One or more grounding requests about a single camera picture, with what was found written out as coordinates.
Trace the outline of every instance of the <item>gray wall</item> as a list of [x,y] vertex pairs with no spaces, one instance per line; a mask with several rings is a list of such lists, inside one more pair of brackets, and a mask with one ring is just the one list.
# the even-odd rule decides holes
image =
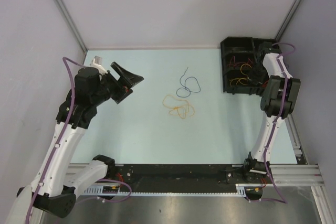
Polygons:
[[298,48],[286,60],[302,82],[293,115],[336,206],[336,0],[304,0],[282,41]]
[[293,1],[64,0],[89,49],[217,48],[227,36],[272,37]]
[[83,61],[53,0],[0,0],[0,223],[50,144],[70,87],[62,56]]

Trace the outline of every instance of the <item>metal frame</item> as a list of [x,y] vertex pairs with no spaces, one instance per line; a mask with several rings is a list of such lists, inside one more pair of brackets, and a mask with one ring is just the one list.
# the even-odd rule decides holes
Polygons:
[[[84,191],[83,196],[126,196],[127,192],[103,193],[104,186],[117,186],[117,183],[95,183]],[[188,196],[188,197],[246,197],[243,186],[236,185],[236,193],[208,193],[208,194],[179,194],[179,193],[132,193],[132,196]]]
[[87,47],[85,46],[85,43],[82,39],[82,37],[79,34],[79,31],[73,21],[73,19],[71,18],[68,9],[66,8],[63,0],[54,0],[57,8],[59,9],[59,11],[61,12],[65,22],[67,23],[70,31],[72,32],[72,34],[74,35],[79,47],[82,49],[82,51],[84,52],[84,54],[86,54],[86,52],[88,51]]
[[292,18],[294,17],[294,14],[296,13],[299,5],[301,4],[302,0],[294,0],[291,8],[289,9],[289,12],[286,15],[285,20],[283,21],[280,29],[277,32],[277,35],[275,36],[275,39],[277,41],[280,41],[280,39],[282,38],[282,36],[285,33],[285,30],[287,29],[289,23],[291,22]]
[[316,186],[311,187],[311,190],[315,198],[322,224],[336,223],[336,216],[325,188],[325,186]]
[[[87,164],[70,164],[66,176],[71,176],[75,173],[78,173],[86,166]],[[273,179],[278,186],[324,186],[323,178],[318,165],[270,165],[270,168],[272,170]],[[97,188],[96,186],[99,185],[101,185],[101,183],[95,183],[94,185],[89,187],[89,191],[94,190],[95,188]],[[237,184],[236,186],[244,187],[259,185],[260,184]]]
[[298,129],[295,124],[295,120],[292,114],[288,115],[286,118],[286,126],[288,129],[289,137],[292,142],[292,146],[294,149],[294,154],[296,156],[298,164],[309,164],[308,157],[306,155],[306,148],[302,144],[300,140]]

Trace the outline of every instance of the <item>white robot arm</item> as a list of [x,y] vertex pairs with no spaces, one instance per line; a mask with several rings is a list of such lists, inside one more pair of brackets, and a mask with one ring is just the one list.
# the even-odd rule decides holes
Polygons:
[[81,68],[75,76],[75,87],[72,90],[75,100],[71,100],[70,90],[66,101],[59,108],[55,133],[43,164],[32,183],[19,190],[6,223],[29,222],[26,214],[30,214],[32,206],[64,218],[73,209],[76,199],[90,185],[102,178],[115,176],[114,160],[102,155],[93,158],[80,172],[66,176],[75,149],[91,119],[97,114],[97,106],[110,98],[120,103],[133,92],[131,88],[143,80],[143,77],[113,62],[111,67],[120,75],[117,80],[104,69],[100,61],[101,58],[95,57],[89,67]]
[[278,130],[294,110],[301,84],[299,79],[293,78],[287,71],[279,49],[272,48],[272,44],[267,42],[260,46],[256,64],[248,78],[258,82],[264,78],[264,74],[269,75],[260,103],[260,108],[265,113],[257,142],[243,166],[244,177],[248,182],[256,181],[267,174]]

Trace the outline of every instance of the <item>light blue mat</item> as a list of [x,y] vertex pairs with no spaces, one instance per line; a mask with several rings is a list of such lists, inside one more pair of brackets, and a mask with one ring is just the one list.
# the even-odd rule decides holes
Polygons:
[[[145,80],[119,105],[110,100],[98,107],[72,163],[102,154],[119,164],[241,164],[254,146],[263,113],[260,97],[222,92],[218,49],[89,51],[85,64],[94,56],[102,57],[115,77],[113,61]],[[187,67],[186,77],[195,76],[202,90],[186,98],[196,113],[182,120],[169,115],[162,100],[175,95]],[[296,163],[285,124],[271,163]]]

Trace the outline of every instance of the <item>purple wire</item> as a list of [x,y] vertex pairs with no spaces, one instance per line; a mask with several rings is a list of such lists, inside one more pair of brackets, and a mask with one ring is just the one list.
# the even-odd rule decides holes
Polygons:
[[282,200],[280,200],[280,199],[273,199],[273,198],[264,198],[264,199],[250,200],[247,196],[246,196],[246,199],[249,202],[250,201],[254,201],[254,202],[256,202],[256,201],[257,202],[260,202],[260,201],[276,201],[276,202],[287,204],[288,203],[287,200],[285,199],[284,195],[281,193],[280,189],[275,184],[274,179],[272,177],[272,174],[271,174],[271,172],[268,169],[267,162],[266,162],[266,155],[267,155],[268,147],[269,147],[269,145],[270,145],[270,143],[272,141],[272,138],[273,138],[273,135],[274,135],[274,131],[275,131],[276,127],[277,127],[277,121],[281,117],[281,114],[282,114],[282,111],[283,111],[283,107],[285,105],[285,98],[286,98],[286,91],[287,91],[288,76],[286,75],[285,68],[283,67],[283,65],[282,65],[281,61],[279,60],[279,58],[281,56],[286,56],[286,55],[292,54],[293,52],[296,51],[296,47],[293,44],[286,43],[286,42],[277,42],[277,43],[274,43],[272,46],[275,46],[275,45],[288,45],[288,46],[291,46],[293,48],[292,51],[281,53],[281,54],[279,54],[277,56],[278,65],[279,65],[279,67],[280,67],[280,69],[282,71],[282,74],[285,76],[285,83],[284,83],[284,87],[283,87],[284,89],[282,91],[282,96],[281,96],[281,106],[280,106],[279,114],[277,115],[277,117],[273,121],[272,130],[271,130],[271,133],[269,135],[269,139],[267,141],[267,144],[266,144],[266,147],[265,147],[265,150],[264,150],[264,164],[265,164],[267,175],[268,175],[269,179],[271,180],[275,191],[277,191],[278,195],[280,196],[280,198]]
[[[129,193],[122,199],[119,199],[119,200],[111,200],[111,199],[104,199],[104,198],[100,198],[99,196],[93,196],[93,197],[88,197],[88,198],[85,198],[85,199],[82,199],[81,201],[78,201],[75,203],[75,205],[79,205],[79,204],[82,204],[83,202],[85,201],[88,201],[88,200],[92,200],[92,199],[102,199],[102,201],[107,201],[107,202],[114,202],[114,203],[118,203],[118,202],[122,202],[122,201],[125,201],[127,200],[129,197],[131,197],[131,194],[132,194],[132,188],[130,187],[129,184],[125,183],[125,182],[122,182],[122,181],[117,181],[117,180],[113,180],[113,179],[100,179],[98,180],[99,182],[112,182],[112,183],[118,183],[118,184],[122,184],[124,186],[126,186],[128,189],[129,189]],[[58,218],[54,224],[58,224],[60,218]]]
[[[64,132],[65,132],[65,130],[66,130],[67,126],[68,126],[68,123],[70,121],[70,117],[71,117],[71,114],[72,114],[72,111],[73,111],[73,107],[74,107],[74,104],[75,104],[75,83],[73,81],[73,76],[72,76],[72,73],[71,73],[71,70],[70,70],[70,67],[69,67],[67,61],[69,61],[69,62],[71,62],[71,63],[73,63],[75,65],[78,65],[80,67],[85,67],[84,65],[79,64],[79,63],[77,63],[77,62],[75,62],[75,61],[73,61],[73,60],[71,60],[71,59],[69,59],[67,57],[63,57],[62,60],[63,60],[63,62],[65,64],[65,67],[67,68],[67,71],[68,71],[68,74],[69,74],[69,78],[70,78],[70,84],[71,84],[71,103],[70,103],[70,109],[69,109],[67,118],[66,118],[66,120],[64,122],[64,126],[63,126],[60,134],[58,135],[58,138],[57,138],[57,140],[55,142],[55,145],[60,143],[60,141],[61,141],[61,139],[62,139],[62,137],[64,135]],[[31,202],[30,202],[30,205],[29,205],[29,208],[28,208],[28,212],[27,212],[27,215],[26,215],[26,221],[25,221],[26,224],[29,224],[30,213],[31,213],[31,210],[33,208],[33,204],[34,204],[34,201],[35,201],[35,199],[37,197],[38,191],[41,188],[41,186],[39,184],[43,183],[43,180],[44,180],[44,178],[46,176],[46,173],[48,171],[50,163],[53,160],[52,158],[54,157],[56,149],[57,148],[54,146],[54,148],[51,150],[50,155],[49,155],[48,160],[47,160],[47,163],[46,163],[46,165],[45,165],[45,167],[43,169],[43,172],[41,174],[40,180],[39,180],[39,182],[37,184],[37,187],[35,189],[35,192],[33,194],[33,197],[31,198]]]

